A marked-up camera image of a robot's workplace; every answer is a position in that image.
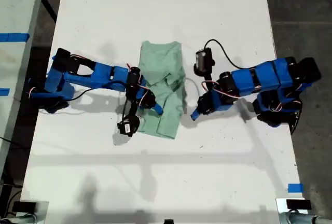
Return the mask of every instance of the white table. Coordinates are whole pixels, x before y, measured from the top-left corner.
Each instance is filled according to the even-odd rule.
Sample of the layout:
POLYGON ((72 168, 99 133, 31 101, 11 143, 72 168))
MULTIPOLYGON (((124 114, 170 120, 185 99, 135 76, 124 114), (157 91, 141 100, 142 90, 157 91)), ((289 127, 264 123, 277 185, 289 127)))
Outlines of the white table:
MULTIPOLYGON (((210 38, 239 66, 275 59, 267 0, 61 0, 52 54, 137 65, 144 40, 182 43, 188 114, 175 140, 128 141, 115 134, 123 93, 94 90, 54 115, 41 111, 22 199, 49 201, 46 224, 279 223, 275 198, 299 182, 288 126, 248 120, 246 100, 190 120, 202 81, 195 52, 210 38)), ((213 77, 233 70, 210 47, 213 77)))
MULTIPOLYGON (((0 33, 29 33, 20 43, 0 43, 0 88, 9 88, 0 96, 0 136, 11 139, 20 107, 25 72, 30 57, 32 37, 42 0, 0 0, 0 33)), ((8 154, 9 143, 0 139, 0 174, 8 154)))

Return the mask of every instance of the black cable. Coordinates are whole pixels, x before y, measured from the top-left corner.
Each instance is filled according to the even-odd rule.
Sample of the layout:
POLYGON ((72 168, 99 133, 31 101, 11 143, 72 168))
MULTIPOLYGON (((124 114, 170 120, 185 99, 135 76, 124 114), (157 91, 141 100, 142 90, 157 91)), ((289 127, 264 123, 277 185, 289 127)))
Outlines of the black cable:
POLYGON ((14 188, 19 188, 19 189, 23 188, 21 185, 16 185, 16 184, 0 183, 0 185, 12 186, 12 187, 14 187, 14 188))
MULTIPOLYGON (((119 84, 123 85, 124 87, 126 86, 126 84, 125 84, 124 82, 122 82, 121 80, 115 80, 115 81, 110 81, 109 83, 104 84, 102 88, 106 89, 105 87, 107 87, 107 86, 109 86, 109 85, 112 85, 112 84, 114 84, 114 83, 119 83, 119 84)), ((77 96, 77 97, 75 97, 75 98, 72 98, 72 99, 70 99, 70 100, 62 100, 62 101, 58 101, 58 102, 56 102, 54 105, 45 108, 45 110, 50 109, 50 108, 53 108, 53 107, 57 106, 59 103, 61 103, 61 102, 69 102, 69 101, 77 100, 78 98, 82 97, 85 93, 87 93, 87 92, 89 92, 89 91, 91 91, 91 90, 94 90, 94 89, 99 89, 99 88, 89 88, 89 89, 83 91, 79 96, 77 96)))
POLYGON ((122 110, 122 120, 125 117, 125 111, 126 111, 126 105, 127 105, 128 99, 126 98, 126 102, 124 103, 123 110, 122 110))
POLYGON ((41 3, 43 4, 43 6, 45 7, 45 9, 47 10, 47 12, 50 14, 51 18, 53 19, 54 23, 57 22, 57 14, 55 13, 55 11, 53 10, 52 6, 50 5, 50 3, 48 2, 48 0, 41 0, 41 3))
POLYGON ((80 98, 80 97, 82 97, 83 96, 83 94, 85 94, 85 93, 87 93, 87 92, 89 92, 89 91, 91 91, 91 90, 94 90, 94 89, 96 89, 96 88, 90 88, 90 89, 87 89, 87 90, 85 90, 85 91, 83 91, 83 93, 81 93, 79 96, 77 96, 77 97, 75 97, 75 98, 72 98, 71 100, 64 100, 64 101, 74 101, 74 100, 77 100, 78 98, 80 98))
POLYGON ((211 41, 215 41, 216 43, 219 44, 219 46, 220 46, 221 49, 223 50, 223 52, 224 52, 224 54, 225 54, 227 60, 228 60, 228 61, 230 62, 230 64, 232 64, 234 67, 236 67, 236 68, 238 68, 238 69, 251 69, 251 68, 254 68, 254 67, 239 67, 239 66, 236 66, 236 65, 231 61, 231 59, 228 57, 228 55, 227 55, 225 49, 223 48, 222 44, 221 44, 218 40, 216 40, 216 39, 210 39, 210 40, 208 40, 208 41, 206 42, 206 44, 204 45, 204 49, 206 49, 206 46, 207 46, 207 45, 209 44, 209 42, 211 42, 211 41))
MULTIPOLYGON (((115 80, 115 81, 110 81, 109 83, 103 85, 102 88, 105 88, 105 87, 107 87, 107 86, 109 86, 109 85, 112 85, 112 84, 114 84, 114 83, 119 83, 119 84, 123 85, 124 87, 126 86, 126 84, 123 83, 121 80, 115 80)), ((68 102, 68 101, 74 101, 74 100, 77 100, 78 98, 82 97, 83 94, 85 94, 85 93, 87 93, 87 92, 89 92, 89 91, 91 91, 91 90, 94 90, 94 89, 99 89, 99 88, 89 88, 89 89, 85 90, 83 93, 81 93, 79 96, 77 96, 77 97, 75 97, 75 98, 72 98, 71 100, 64 100, 64 101, 67 101, 67 102, 68 102)))
POLYGON ((299 123, 301 114, 302 114, 302 110, 299 111, 299 115, 297 116, 296 122, 295 122, 295 124, 294 124, 294 126, 293 126, 293 128, 290 132, 291 135, 295 132, 295 129, 297 128, 297 124, 299 123))
POLYGON ((5 216, 7 216, 7 214, 8 214, 8 211, 9 211, 9 207, 10 207, 10 204, 11 204, 11 202, 12 202, 12 200, 15 198, 15 196, 17 196, 19 193, 21 193, 22 192, 22 190, 19 190, 19 191, 17 191, 11 198, 10 198, 10 200, 8 201, 8 204, 7 204, 7 208, 6 208, 6 212, 5 212, 5 216))
POLYGON ((11 141, 11 140, 9 140, 9 139, 6 139, 6 138, 4 138, 4 137, 0 137, 0 138, 1 138, 2 140, 6 141, 6 142, 9 142, 9 143, 11 143, 11 144, 13 144, 13 145, 16 145, 16 146, 20 147, 20 148, 23 149, 23 150, 29 150, 29 148, 26 148, 26 147, 20 145, 19 143, 16 143, 16 142, 11 141))

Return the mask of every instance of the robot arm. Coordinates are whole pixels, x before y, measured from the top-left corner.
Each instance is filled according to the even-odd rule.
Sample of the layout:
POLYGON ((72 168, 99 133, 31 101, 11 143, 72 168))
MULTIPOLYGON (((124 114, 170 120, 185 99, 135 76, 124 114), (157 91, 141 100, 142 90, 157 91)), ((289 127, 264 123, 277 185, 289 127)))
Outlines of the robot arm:
POLYGON ((29 97, 39 108, 49 113, 69 106, 75 89, 71 85, 77 84, 87 88, 85 92, 97 88, 111 89, 126 92, 127 101, 131 102, 129 114, 118 123, 121 134, 132 136, 139 127, 140 121, 136 116, 138 107, 153 108, 159 115, 162 108, 156 103, 154 94, 145 87, 146 80, 138 67, 108 66, 91 61, 69 51, 58 49, 53 57, 53 63, 48 76, 40 80, 30 80, 29 97), (93 72, 90 75, 79 75, 80 65, 89 67, 93 72))
POLYGON ((210 48, 205 47, 196 53, 193 69, 196 75, 204 77, 207 89, 198 99, 192 120, 201 114, 228 110, 238 98, 259 93, 253 102, 257 118, 273 127, 287 122, 292 129, 302 108, 299 94, 321 78, 313 58, 305 58, 299 63, 293 57, 277 59, 255 67, 223 72, 218 80, 212 81, 214 64, 210 48))

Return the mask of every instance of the folded green shirt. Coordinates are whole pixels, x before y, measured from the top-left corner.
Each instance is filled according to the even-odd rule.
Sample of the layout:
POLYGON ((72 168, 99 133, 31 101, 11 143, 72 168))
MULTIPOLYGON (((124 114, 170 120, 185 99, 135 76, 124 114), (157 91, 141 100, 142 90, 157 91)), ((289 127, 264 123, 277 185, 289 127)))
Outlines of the folded green shirt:
POLYGON ((162 116, 154 110, 143 111, 139 131, 153 136, 175 138, 183 113, 185 72, 182 67, 181 44, 142 43, 139 68, 147 86, 163 108, 162 116))

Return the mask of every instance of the blue tape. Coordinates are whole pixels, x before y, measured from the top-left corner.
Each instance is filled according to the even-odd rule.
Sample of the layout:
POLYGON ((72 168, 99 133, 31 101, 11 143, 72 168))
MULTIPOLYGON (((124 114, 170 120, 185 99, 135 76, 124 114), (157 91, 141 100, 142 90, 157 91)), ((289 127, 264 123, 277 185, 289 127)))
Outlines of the blue tape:
POLYGON ((0 96, 8 96, 9 95, 9 88, 0 88, 0 96))
POLYGON ((303 193, 303 184, 288 184, 288 193, 303 193))
POLYGON ((0 33, 0 43, 16 43, 19 41, 27 42, 29 33, 0 33))

